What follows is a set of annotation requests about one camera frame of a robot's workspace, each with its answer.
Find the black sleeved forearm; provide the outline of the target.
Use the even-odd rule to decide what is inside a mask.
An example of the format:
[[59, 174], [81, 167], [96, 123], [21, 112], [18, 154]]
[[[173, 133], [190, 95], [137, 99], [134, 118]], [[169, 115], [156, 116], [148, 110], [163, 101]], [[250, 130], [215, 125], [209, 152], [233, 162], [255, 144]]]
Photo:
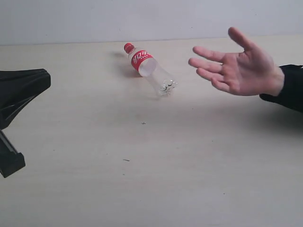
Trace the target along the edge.
[[284, 86], [278, 96], [261, 94], [259, 97], [267, 102], [282, 105], [291, 110], [303, 112], [303, 66], [283, 65], [280, 69], [284, 73]]

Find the open bare human hand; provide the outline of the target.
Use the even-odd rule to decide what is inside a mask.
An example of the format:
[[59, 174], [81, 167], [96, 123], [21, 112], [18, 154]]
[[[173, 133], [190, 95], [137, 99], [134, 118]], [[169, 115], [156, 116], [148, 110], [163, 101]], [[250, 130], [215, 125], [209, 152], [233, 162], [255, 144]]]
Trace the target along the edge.
[[242, 52], [219, 52], [195, 46], [193, 52], [199, 58], [190, 58], [189, 65], [222, 92], [236, 96], [279, 95], [285, 75], [272, 57], [237, 28], [230, 27], [228, 35], [243, 48]]

